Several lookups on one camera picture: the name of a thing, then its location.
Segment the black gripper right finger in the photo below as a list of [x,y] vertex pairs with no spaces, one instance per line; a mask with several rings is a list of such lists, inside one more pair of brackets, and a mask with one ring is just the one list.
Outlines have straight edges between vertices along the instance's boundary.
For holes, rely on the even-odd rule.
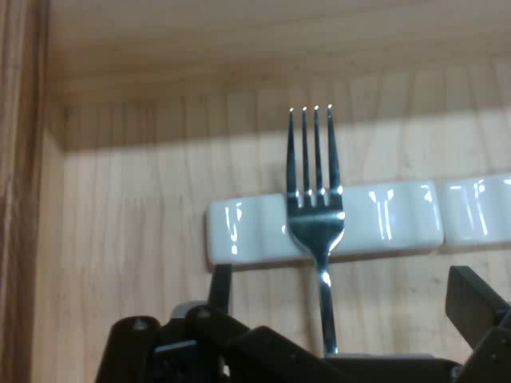
[[446,316],[472,353],[456,382],[510,381],[510,304],[468,266],[452,266]]

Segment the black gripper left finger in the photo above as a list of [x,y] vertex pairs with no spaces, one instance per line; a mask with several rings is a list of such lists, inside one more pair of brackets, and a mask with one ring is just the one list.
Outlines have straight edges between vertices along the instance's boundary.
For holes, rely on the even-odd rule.
[[134,316],[113,325],[98,382],[334,382],[336,370],[275,331],[228,314],[232,266],[215,267],[206,302],[162,326]]

